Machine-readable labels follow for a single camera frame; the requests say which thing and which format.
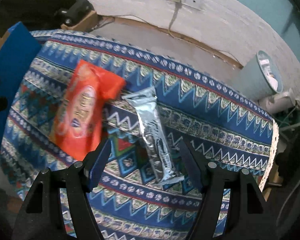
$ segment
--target tablecloth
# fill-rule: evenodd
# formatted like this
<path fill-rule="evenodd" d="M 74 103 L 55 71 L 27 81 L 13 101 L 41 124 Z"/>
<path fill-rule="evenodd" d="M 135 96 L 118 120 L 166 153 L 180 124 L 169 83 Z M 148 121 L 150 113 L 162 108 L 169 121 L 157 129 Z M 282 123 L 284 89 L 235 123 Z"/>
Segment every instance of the tablecloth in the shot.
<path fill-rule="evenodd" d="M 131 44 L 75 31 L 32 35 L 44 45 L 15 96 L 0 151 L 1 166 L 22 199 L 40 169 L 62 169 L 76 161 L 50 142 L 48 135 L 79 59 L 125 78 L 123 93 L 156 87 L 173 161 L 185 175 L 176 184 L 154 185 L 146 151 L 138 143 L 134 109 L 123 100 L 108 102 L 104 124 L 112 152 L 99 186 L 88 194 L 105 239 L 186 237 L 202 195 L 193 187 L 178 154 L 182 138 L 224 169 L 248 168 L 260 189 L 264 187 L 276 152 L 278 127 L 254 102 L 207 73 Z M 74 235 L 65 189 L 60 193 L 66 229 Z M 223 232 L 229 196 L 230 190 L 225 189 L 215 235 Z"/>

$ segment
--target light blue trash bin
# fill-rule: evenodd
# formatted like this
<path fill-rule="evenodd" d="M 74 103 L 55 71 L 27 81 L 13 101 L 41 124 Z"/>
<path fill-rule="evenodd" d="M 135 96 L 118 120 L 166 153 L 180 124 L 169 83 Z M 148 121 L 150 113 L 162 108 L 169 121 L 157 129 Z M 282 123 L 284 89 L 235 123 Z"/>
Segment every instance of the light blue trash bin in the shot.
<path fill-rule="evenodd" d="M 278 82 L 276 90 L 266 78 L 263 71 L 265 65 L 270 66 L 270 70 Z M 277 66 L 270 56 L 261 50 L 239 71 L 239 74 L 230 81 L 229 85 L 252 101 L 280 93 L 283 90 L 282 79 Z"/>

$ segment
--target trash can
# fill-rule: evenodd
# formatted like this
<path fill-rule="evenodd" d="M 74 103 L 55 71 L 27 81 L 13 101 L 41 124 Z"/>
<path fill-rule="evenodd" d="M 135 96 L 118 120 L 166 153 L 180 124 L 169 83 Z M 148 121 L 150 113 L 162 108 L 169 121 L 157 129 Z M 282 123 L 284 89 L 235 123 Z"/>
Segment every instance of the trash can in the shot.
<path fill-rule="evenodd" d="M 264 51 L 259 51 L 234 77 L 229 86 L 252 101 L 282 92 L 278 67 Z"/>

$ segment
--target black object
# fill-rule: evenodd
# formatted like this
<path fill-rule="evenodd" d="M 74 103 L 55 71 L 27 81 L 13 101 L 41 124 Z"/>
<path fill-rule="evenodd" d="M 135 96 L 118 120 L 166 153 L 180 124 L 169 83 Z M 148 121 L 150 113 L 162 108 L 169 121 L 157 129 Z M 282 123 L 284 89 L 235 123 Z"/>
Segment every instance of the black object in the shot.
<path fill-rule="evenodd" d="M 89 12 L 94 10 L 93 5 L 88 0 L 79 0 L 69 10 L 60 9 L 56 12 L 56 17 L 67 26 L 78 24 Z"/>
<path fill-rule="evenodd" d="M 103 239 L 86 194 L 98 185 L 111 153 L 103 137 L 97 149 L 67 169 L 41 171 L 18 213 L 13 240 L 76 239 L 66 233 L 61 212 L 60 188 L 67 189 L 69 210 L 77 239 Z"/>
<path fill-rule="evenodd" d="M 77 0 L 0 0 L 0 37 L 21 21 L 29 31 L 59 29 L 55 18 L 60 8 L 70 8 Z"/>
<path fill-rule="evenodd" d="M 213 239 L 274 240 L 277 239 L 274 220 L 266 201 L 249 172 L 224 170 L 209 162 L 194 150 L 190 142 L 179 143 L 181 156 L 191 156 L 200 170 L 201 193 L 204 194 L 196 220 L 187 240 L 212 239 L 217 225 L 224 188 L 230 188 L 230 202 L 224 233 Z"/>

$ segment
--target patterned tablecloth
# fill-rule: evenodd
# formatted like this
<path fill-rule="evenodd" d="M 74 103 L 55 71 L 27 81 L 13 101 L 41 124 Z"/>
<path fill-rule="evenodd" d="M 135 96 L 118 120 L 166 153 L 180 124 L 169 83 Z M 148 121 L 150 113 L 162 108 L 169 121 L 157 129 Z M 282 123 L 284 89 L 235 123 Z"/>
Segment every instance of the patterned tablecloth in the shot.
<path fill-rule="evenodd" d="M 263 188 L 276 151 L 278 127 L 253 102 L 189 65 L 132 45 L 72 31 L 32 35 L 44 45 L 15 96 L 0 152 L 1 166 L 22 199 L 40 169 L 62 169 L 76 161 L 49 142 L 48 135 L 80 58 L 124 77 L 124 92 L 156 87 L 173 160 L 185 175 L 177 184 L 154 186 L 146 151 L 135 144 L 139 126 L 134 109 L 122 100 L 106 104 L 104 121 L 112 153 L 99 186 L 88 194 L 105 239 L 186 237 L 202 196 L 192 186 L 175 148 L 181 138 L 190 139 L 222 168 L 247 167 Z M 66 192 L 60 191 L 66 229 L 74 235 Z M 225 189 L 216 235 L 223 231 L 229 195 Z"/>

